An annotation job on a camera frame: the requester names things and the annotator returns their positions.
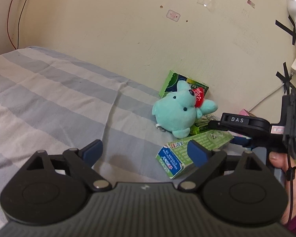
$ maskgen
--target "black electrical tape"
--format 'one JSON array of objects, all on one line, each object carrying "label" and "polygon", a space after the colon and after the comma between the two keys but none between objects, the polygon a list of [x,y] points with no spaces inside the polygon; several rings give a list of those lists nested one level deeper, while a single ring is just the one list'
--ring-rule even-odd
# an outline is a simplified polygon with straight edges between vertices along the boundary
[{"label": "black electrical tape", "polygon": [[[290,81],[292,79],[292,75],[288,78],[284,77],[281,73],[277,72],[276,73],[276,76],[283,82],[283,83],[286,83],[287,81]],[[289,86],[293,89],[296,90],[296,87],[290,82],[289,83]]]},{"label": "black electrical tape", "polygon": [[295,45],[296,42],[296,28],[295,28],[295,23],[292,19],[292,17],[289,15],[289,20],[293,25],[293,30],[290,30],[288,27],[284,26],[281,22],[275,20],[275,25],[280,27],[281,29],[283,29],[284,31],[286,31],[288,34],[290,34],[292,36],[292,45]]}]

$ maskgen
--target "green box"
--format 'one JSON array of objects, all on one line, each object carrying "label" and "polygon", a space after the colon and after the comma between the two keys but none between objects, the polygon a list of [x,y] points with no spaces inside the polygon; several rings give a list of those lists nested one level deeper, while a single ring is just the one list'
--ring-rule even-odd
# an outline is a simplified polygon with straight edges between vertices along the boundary
[{"label": "green box", "polygon": [[196,135],[208,131],[208,123],[210,120],[218,119],[214,115],[208,114],[195,120],[194,124],[190,127],[190,135]]},{"label": "green box", "polygon": [[179,80],[184,80],[190,84],[191,89],[196,89],[198,87],[202,87],[204,89],[204,95],[206,94],[209,87],[204,83],[199,83],[191,78],[180,75],[179,73],[170,70],[168,77],[166,78],[160,92],[159,96],[161,98],[165,97],[169,92],[176,92],[176,84]]},{"label": "green box", "polygon": [[194,167],[187,154],[187,143],[195,140],[208,150],[218,149],[228,143],[233,136],[229,132],[209,130],[194,136],[167,143],[158,152],[156,159],[166,171],[170,179],[189,171]]}]

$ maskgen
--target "white cable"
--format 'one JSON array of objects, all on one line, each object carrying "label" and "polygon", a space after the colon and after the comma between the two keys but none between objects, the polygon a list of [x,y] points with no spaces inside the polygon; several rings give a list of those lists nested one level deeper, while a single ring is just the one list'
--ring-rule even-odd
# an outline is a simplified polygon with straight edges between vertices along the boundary
[{"label": "white cable", "polygon": [[259,102],[257,102],[254,106],[252,106],[249,109],[249,112],[251,112],[256,106],[258,106],[261,102],[263,102],[266,98],[270,97],[272,94],[274,94],[278,89],[280,89],[282,86],[284,85],[284,83],[282,83],[279,87],[277,87],[276,89],[274,89],[272,92],[270,92],[269,94],[267,94],[264,98],[262,98]]}]

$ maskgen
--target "red tag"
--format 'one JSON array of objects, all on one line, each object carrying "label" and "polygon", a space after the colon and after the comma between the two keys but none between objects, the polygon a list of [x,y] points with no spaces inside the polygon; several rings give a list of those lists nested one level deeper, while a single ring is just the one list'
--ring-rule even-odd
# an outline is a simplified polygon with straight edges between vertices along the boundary
[{"label": "red tag", "polygon": [[202,106],[204,101],[204,89],[202,87],[196,88],[192,90],[195,93],[196,96],[196,103],[195,107],[199,108]]}]

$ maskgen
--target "bed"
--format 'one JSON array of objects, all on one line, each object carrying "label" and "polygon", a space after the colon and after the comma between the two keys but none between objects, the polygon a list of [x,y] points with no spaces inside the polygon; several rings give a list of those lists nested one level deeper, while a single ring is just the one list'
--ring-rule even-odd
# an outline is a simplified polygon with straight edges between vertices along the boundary
[{"label": "bed", "polygon": [[158,99],[156,90],[45,48],[0,55],[0,192],[36,150],[60,154],[95,139],[104,151],[94,169],[111,183],[169,181],[155,159],[174,139],[155,127]]}]

